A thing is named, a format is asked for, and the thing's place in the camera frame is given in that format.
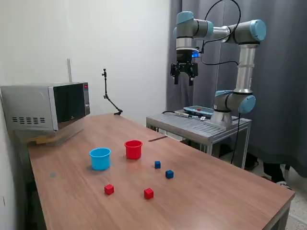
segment power cord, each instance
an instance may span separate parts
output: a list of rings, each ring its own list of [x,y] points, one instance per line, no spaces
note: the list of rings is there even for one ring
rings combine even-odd
[[[235,141],[234,151],[233,151],[233,153],[232,153],[232,158],[231,158],[230,164],[232,164],[232,161],[234,160],[234,156],[235,156],[235,152],[236,152],[236,144],[237,144],[237,142],[238,142],[239,129],[240,129],[240,117],[241,117],[241,113],[239,113],[239,116],[238,116],[238,129],[237,129],[237,131],[236,131],[236,141]]]
[[[213,4],[213,6],[208,10],[208,12],[207,12],[207,14],[206,14],[206,17],[205,17],[205,20],[207,20],[208,14],[209,14],[209,12],[212,10],[212,8],[213,8],[214,6],[216,6],[216,4],[218,4],[219,2],[222,2],[222,1],[224,1],[224,0],[219,0],[219,1],[217,1],[215,4]],[[217,39],[214,39],[214,40],[209,40],[209,41],[206,41],[206,42],[203,41],[203,42],[202,42],[201,51],[200,51],[201,54],[204,53],[204,47],[205,47],[205,45],[206,45],[207,43],[216,42],[216,41],[223,40],[223,39],[229,37],[230,35],[232,35],[232,34],[236,31],[236,28],[238,27],[238,25],[239,25],[239,23],[240,23],[240,20],[241,20],[241,9],[240,9],[238,3],[237,3],[235,0],[231,0],[231,1],[237,6],[237,8],[238,8],[238,10],[239,10],[239,19],[238,19],[238,22],[236,23],[236,26],[234,27],[234,30],[231,31],[231,33],[230,33],[229,35],[226,35],[226,36],[224,36],[224,37],[217,38]],[[207,65],[207,66],[221,65],[221,64],[230,63],[230,62],[236,63],[237,66],[239,65],[239,63],[236,62],[236,61],[224,61],[224,62],[213,63],[213,64],[205,63],[205,62],[202,60],[202,55],[201,55],[201,62],[202,62],[203,64]]]

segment flexible arm clamp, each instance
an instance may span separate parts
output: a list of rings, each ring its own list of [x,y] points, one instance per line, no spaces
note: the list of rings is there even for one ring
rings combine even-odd
[[[112,101],[111,99],[109,98],[107,92],[106,92],[106,69],[104,69],[104,73],[101,74],[102,76],[105,77],[105,95],[104,95],[104,99],[107,99],[117,110],[118,112],[117,113],[114,113],[114,115],[120,115],[123,111],[121,109],[119,109]]]

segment floor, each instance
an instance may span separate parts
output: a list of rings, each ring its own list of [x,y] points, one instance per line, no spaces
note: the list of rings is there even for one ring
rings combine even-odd
[[[307,230],[307,225],[296,220],[291,216],[296,216],[304,222],[307,222],[307,178],[299,176],[296,171],[291,168],[289,171],[284,170],[284,177],[289,186],[295,191],[295,197],[291,203],[290,213],[287,222],[287,230]],[[265,176],[263,173],[262,162],[259,163],[253,171],[254,174]]]

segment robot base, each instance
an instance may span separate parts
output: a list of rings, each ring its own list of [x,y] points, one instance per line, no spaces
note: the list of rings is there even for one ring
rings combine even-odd
[[[223,130],[230,130],[232,128],[237,127],[238,120],[237,118],[232,119],[230,112],[224,113],[224,112],[214,111],[214,113],[211,116],[211,119],[205,121],[205,123],[216,128],[221,128]]]

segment metal cart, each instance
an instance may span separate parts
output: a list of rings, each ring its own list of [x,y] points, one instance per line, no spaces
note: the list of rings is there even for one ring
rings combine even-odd
[[[238,123],[237,117],[233,116],[234,123]],[[211,126],[198,119],[187,118],[175,114],[157,114],[146,117],[146,126],[156,130],[160,128],[180,137],[200,143],[201,150],[212,155],[213,145],[232,135],[236,135],[237,126],[230,130],[223,130]],[[237,141],[236,153],[234,156],[234,165],[244,168],[246,152],[248,148],[248,138],[251,126],[251,120],[241,118],[239,127],[239,136]]]

